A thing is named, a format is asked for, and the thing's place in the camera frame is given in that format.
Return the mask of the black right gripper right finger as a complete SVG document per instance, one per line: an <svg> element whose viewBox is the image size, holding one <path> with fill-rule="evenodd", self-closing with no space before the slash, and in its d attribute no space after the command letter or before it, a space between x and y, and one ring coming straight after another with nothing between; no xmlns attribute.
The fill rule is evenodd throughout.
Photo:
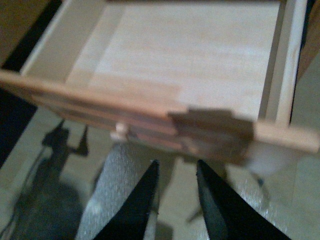
<svg viewBox="0 0 320 240"><path fill-rule="evenodd" d="M198 197L210 240L288 240L205 161L196 165Z"/></svg>

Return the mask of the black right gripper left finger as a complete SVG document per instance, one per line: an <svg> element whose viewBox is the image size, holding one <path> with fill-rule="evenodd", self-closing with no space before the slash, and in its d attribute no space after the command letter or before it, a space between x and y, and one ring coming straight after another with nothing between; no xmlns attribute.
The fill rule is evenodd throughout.
<svg viewBox="0 0 320 240"><path fill-rule="evenodd" d="M142 240L157 193L160 166L154 160L122 207L94 237L96 240Z"/></svg>

